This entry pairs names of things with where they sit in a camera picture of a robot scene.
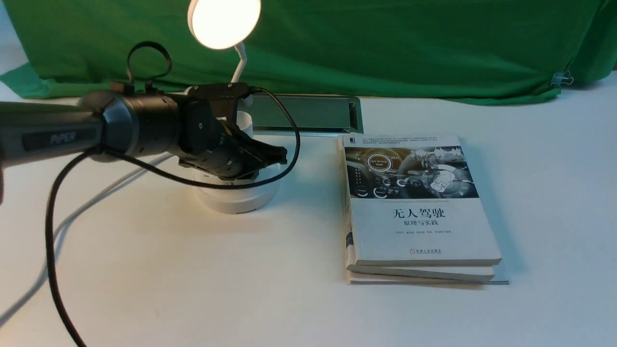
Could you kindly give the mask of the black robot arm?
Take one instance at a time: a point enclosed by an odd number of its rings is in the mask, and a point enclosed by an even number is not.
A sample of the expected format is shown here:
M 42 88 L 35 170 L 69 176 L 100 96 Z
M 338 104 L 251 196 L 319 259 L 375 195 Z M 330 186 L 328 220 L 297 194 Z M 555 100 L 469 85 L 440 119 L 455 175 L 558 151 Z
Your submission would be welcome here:
M 104 148 L 139 158 L 168 152 L 183 167 L 222 180 L 287 163 L 284 147 L 256 141 L 237 125 L 239 93 L 91 92 L 75 106 L 2 102 L 1 167 Z

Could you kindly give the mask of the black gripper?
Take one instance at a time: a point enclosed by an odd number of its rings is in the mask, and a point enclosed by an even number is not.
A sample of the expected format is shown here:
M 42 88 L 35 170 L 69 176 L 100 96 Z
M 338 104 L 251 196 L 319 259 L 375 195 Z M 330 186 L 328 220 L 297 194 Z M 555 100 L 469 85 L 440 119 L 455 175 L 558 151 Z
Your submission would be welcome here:
M 223 181 L 255 179 L 256 169 L 287 164 L 287 149 L 248 138 L 237 125 L 237 101 L 188 101 L 181 108 L 179 166 Z

